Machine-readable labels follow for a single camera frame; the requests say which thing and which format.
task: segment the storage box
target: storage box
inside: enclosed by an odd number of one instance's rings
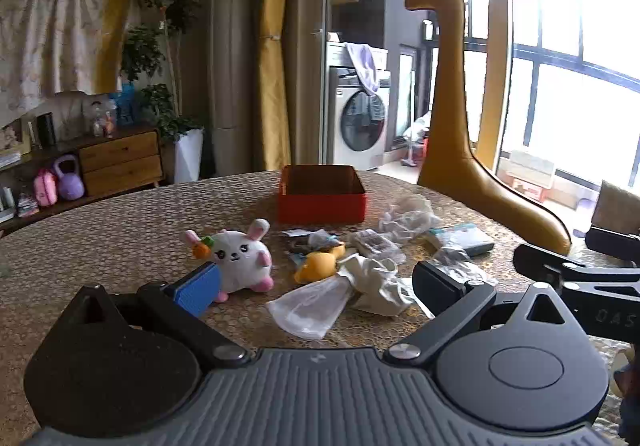
[[[358,224],[367,211],[367,194],[353,166],[288,165],[278,191],[283,224]]]

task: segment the white bunny plush toy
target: white bunny plush toy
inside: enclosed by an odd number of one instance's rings
[[[220,269],[220,291],[215,301],[226,301],[229,293],[245,287],[257,293],[273,288],[271,253],[260,242],[269,227],[265,219],[256,219],[247,233],[222,230],[200,238],[192,230],[184,232],[184,241],[191,246],[193,256],[211,260]]]

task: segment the yellow toy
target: yellow toy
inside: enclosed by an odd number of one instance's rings
[[[336,263],[346,249],[344,244],[335,246],[328,253],[324,251],[313,251],[306,256],[306,261],[302,264],[293,276],[298,283],[311,283],[324,280],[338,272]]]
[[[466,121],[463,0],[404,0],[408,10],[434,10],[440,23],[429,147],[418,184],[491,217],[527,242],[566,255],[571,236],[542,204],[501,182],[471,151]]]

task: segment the washing machine door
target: washing machine door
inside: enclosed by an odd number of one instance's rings
[[[345,144],[355,152],[369,150],[384,133],[385,114],[385,104],[380,97],[356,92],[340,115],[340,132]]]

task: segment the washing machine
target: washing machine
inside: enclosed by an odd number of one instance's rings
[[[369,96],[352,67],[329,70],[326,162],[368,170],[383,165],[389,112],[389,71],[378,71],[380,87]]]

